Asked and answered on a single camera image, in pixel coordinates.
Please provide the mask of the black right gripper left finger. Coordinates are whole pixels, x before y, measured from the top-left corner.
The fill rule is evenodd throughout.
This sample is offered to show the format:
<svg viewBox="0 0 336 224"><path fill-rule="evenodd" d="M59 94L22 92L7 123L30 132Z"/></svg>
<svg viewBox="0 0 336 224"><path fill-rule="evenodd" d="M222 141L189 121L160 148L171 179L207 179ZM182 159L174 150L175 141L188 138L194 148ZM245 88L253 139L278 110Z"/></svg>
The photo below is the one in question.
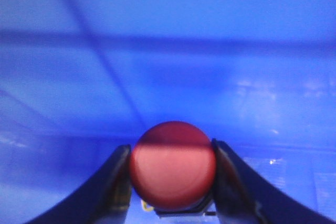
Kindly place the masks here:
<svg viewBox="0 0 336 224"><path fill-rule="evenodd" d="M130 145L118 146L68 197L28 223L125 223L130 206Z"/></svg>

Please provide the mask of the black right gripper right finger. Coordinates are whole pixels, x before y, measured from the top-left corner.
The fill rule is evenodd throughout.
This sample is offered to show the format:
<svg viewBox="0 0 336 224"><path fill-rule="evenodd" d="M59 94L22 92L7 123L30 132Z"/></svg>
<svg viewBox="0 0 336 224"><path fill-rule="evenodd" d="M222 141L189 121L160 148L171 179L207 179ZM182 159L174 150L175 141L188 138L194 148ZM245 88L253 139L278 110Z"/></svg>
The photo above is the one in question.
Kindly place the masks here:
<svg viewBox="0 0 336 224"><path fill-rule="evenodd" d="M220 223L333 223L266 181L224 141L212 139L212 145L213 200Z"/></svg>

